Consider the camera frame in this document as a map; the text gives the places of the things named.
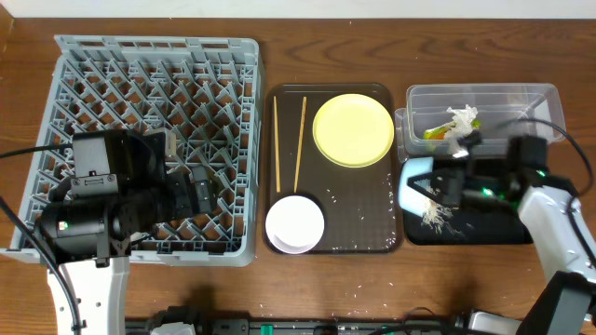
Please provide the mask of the light blue bowl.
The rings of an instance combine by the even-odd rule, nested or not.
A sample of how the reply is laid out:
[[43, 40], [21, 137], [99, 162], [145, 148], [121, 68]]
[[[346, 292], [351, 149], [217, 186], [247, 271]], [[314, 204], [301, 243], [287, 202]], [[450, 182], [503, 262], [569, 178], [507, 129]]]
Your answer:
[[400, 184], [398, 188], [398, 199], [400, 207], [413, 215], [422, 218], [427, 210], [429, 198], [415, 191], [408, 185], [411, 177], [432, 171], [434, 159], [429, 157], [418, 157], [407, 160], [400, 173]]

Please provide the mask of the green orange snack wrapper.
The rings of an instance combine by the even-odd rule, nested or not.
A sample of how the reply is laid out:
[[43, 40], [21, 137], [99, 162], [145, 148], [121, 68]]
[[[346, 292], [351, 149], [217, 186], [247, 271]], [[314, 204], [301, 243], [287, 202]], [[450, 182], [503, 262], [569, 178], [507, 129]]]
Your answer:
[[469, 123], [451, 121], [438, 127], [424, 131], [423, 139], [427, 141], [442, 141], [451, 137], [463, 137], [481, 127], [481, 121], [473, 119]]

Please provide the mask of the white napkin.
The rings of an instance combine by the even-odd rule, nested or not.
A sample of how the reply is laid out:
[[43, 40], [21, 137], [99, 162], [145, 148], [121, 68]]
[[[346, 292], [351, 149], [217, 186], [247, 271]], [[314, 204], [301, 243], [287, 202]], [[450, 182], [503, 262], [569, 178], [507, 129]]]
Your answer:
[[449, 143], [449, 153], [453, 158], [465, 157], [468, 155], [468, 149], [465, 149], [457, 141], [474, 130], [472, 123], [476, 120], [478, 110], [476, 107], [466, 105], [464, 109], [449, 107], [446, 112], [452, 114], [454, 122], [454, 126], [447, 131], [444, 137]]

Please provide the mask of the yellow plate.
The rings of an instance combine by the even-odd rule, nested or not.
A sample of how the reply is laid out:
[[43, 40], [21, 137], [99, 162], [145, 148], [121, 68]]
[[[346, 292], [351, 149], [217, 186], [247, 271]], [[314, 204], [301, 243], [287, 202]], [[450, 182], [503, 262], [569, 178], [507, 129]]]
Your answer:
[[319, 151], [334, 164], [365, 168], [380, 161], [394, 140], [387, 108], [363, 94], [342, 94], [316, 112], [312, 133]]

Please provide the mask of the pink bowl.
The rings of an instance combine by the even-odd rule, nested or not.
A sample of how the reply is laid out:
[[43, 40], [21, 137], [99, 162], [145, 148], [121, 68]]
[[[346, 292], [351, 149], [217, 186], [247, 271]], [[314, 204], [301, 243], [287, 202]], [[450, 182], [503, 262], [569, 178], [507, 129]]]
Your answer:
[[302, 195], [289, 195], [268, 210], [264, 228], [269, 242], [278, 251], [303, 254], [321, 240], [325, 219], [316, 202]]

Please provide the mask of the wooden chopstick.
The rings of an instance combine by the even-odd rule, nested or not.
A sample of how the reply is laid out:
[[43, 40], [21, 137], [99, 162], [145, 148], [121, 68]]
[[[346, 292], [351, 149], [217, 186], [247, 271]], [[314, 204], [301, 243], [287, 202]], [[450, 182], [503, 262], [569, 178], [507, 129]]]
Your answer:
[[279, 165], [279, 133], [278, 133], [278, 103], [277, 96], [273, 97], [273, 129], [274, 129], [274, 158], [275, 158], [275, 177], [276, 177], [276, 192], [281, 192], [280, 185], [280, 165]]
[[294, 170], [293, 191], [295, 193], [297, 193], [299, 177], [300, 177], [300, 167], [301, 167], [301, 160], [302, 160], [302, 149], [303, 149], [304, 131], [305, 131], [306, 107], [307, 107], [307, 97], [304, 96], [303, 100], [302, 100], [301, 119], [300, 119], [299, 136], [298, 136], [297, 153], [296, 153], [295, 170]]

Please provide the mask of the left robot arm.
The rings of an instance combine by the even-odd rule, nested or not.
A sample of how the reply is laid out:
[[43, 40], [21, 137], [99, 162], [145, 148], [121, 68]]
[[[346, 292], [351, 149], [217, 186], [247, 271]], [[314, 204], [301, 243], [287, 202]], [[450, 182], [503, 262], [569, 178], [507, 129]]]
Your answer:
[[72, 199], [47, 205], [34, 236], [47, 259], [60, 334], [122, 334], [136, 233], [215, 209], [206, 169], [168, 174], [91, 169], [70, 179]]

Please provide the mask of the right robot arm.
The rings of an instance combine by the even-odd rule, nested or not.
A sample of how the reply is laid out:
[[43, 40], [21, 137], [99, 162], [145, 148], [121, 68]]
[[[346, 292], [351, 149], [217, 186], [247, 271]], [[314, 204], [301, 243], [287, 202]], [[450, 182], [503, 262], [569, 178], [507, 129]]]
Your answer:
[[548, 283], [526, 317], [517, 321], [474, 313], [466, 334], [577, 334], [595, 314], [595, 240], [567, 179], [541, 160], [512, 159], [496, 176], [465, 167], [436, 168], [423, 161], [408, 180], [423, 197], [449, 208], [499, 209], [516, 215], [533, 239]]

